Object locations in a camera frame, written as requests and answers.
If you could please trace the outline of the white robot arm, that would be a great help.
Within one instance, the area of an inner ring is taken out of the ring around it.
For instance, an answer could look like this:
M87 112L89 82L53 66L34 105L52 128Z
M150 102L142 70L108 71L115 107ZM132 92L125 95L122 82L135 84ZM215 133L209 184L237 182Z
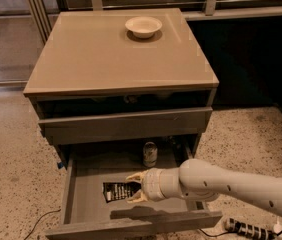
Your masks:
M223 169L200 159L188 159L170 169L151 168L126 178L141 189L130 203L169 198L209 201L228 195L282 217L282 178Z

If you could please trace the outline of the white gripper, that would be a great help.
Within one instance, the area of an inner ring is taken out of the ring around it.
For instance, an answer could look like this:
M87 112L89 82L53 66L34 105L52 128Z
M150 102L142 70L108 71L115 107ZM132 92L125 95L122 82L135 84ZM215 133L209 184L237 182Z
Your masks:
M183 198L179 169L152 168L148 171L136 172L125 179L126 183L135 182L141 184L142 190L138 190L127 198L128 203L161 201L169 198Z

